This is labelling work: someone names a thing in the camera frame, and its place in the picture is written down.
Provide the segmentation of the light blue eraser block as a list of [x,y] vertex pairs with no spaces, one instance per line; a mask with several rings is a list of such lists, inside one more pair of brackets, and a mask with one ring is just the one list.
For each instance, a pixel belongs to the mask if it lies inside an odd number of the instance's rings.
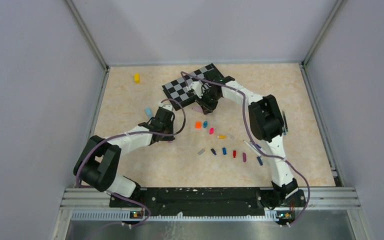
[[146,114],[146,116],[147,116],[148,119],[151,119],[151,118],[154,116],[154,114],[153,114],[151,108],[149,108],[149,107],[147,107],[147,108],[145,109],[145,114]]

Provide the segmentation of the green gel pen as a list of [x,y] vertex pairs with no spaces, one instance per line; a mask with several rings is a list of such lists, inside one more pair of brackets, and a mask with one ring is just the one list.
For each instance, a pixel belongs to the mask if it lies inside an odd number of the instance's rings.
[[289,128],[288,128],[286,113],[284,111],[282,111],[282,118],[283,118],[283,134],[286,135],[289,131]]

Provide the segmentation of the orange highlighter cap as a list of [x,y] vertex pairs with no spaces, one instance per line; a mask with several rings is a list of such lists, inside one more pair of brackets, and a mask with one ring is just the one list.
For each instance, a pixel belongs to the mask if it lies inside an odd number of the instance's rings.
[[195,128],[196,129],[200,129],[202,127],[202,123],[200,122],[200,121],[197,121],[196,123],[195,123]]

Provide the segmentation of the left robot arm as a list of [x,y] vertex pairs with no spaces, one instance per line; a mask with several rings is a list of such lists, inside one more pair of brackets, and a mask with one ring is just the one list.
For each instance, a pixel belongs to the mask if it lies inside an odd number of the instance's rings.
[[149,121],[126,133],[108,138],[92,136],[73,168],[76,182],[84,182],[99,192],[116,193],[127,206],[136,206],[141,198],[140,185],[117,174],[120,158],[160,141],[173,141],[174,120],[174,108],[167,104],[160,106]]

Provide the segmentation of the purple marker cap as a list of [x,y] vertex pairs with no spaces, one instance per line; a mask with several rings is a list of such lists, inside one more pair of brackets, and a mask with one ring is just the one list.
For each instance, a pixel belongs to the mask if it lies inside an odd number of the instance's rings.
[[245,152],[242,153],[242,161],[243,161],[244,163],[247,162],[247,154],[246,154]]

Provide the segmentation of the pink eraser block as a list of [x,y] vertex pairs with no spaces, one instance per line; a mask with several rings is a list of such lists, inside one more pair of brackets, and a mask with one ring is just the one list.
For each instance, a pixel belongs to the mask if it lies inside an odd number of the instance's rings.
[[192,107],[192,109],[193,109],[194,111],[196,111],[196,112],[199,112],[199,113],[202,113],[202,112],[203,112],[203,110],[202,110],[201,107],[194,106],[194,107]]

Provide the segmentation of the dark blue marker cap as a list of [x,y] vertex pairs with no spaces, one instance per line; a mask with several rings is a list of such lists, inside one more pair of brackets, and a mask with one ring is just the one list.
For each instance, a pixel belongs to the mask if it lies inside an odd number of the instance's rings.
[[210,151],[212,152],[212,154],[213,154],[214,156],[217,155],[217,152],[216,152],[216,150],[215,150],[214,148],[211,148]]

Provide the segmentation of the white marker blue cap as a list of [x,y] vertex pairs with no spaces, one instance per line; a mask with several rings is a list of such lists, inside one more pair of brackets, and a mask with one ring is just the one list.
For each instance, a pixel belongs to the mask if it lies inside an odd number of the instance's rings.
[[252,142],[249,142],[249,143],[252,144],[258,150],[258,152],[261,154],[261,152],[260,152],[261,147],[258,144],[254,144]]

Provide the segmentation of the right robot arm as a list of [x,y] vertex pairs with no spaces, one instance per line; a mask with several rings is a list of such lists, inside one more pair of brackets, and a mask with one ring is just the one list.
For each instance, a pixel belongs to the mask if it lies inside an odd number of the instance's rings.
[[196,94],[196,101],[205,114],[214,111],[220,98],[241,105],[251,148],[259,156],[267,158],[271,171],[273,200],[261,199],[260,202],[270,210],[278,205],[287,206],[298,193],[295,174],[299,174],[299,171],[287,159],[283,138],[284,119],[276,98],[271,94],[263,96],[255,93],[230,76],[216,81],[195,77],[190,89]]

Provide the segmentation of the white marker grey cap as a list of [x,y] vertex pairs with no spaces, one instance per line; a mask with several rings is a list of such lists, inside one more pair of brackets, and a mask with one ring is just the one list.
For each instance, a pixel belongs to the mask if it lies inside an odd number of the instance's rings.
[[243,142],[245,143],[245,145],[253,152],[256,154],[256,156],[260,157],[261,154],[259,153],[259,151],[252,145],[250,144],[249,142],[247,142],[246,140],[243,140]]

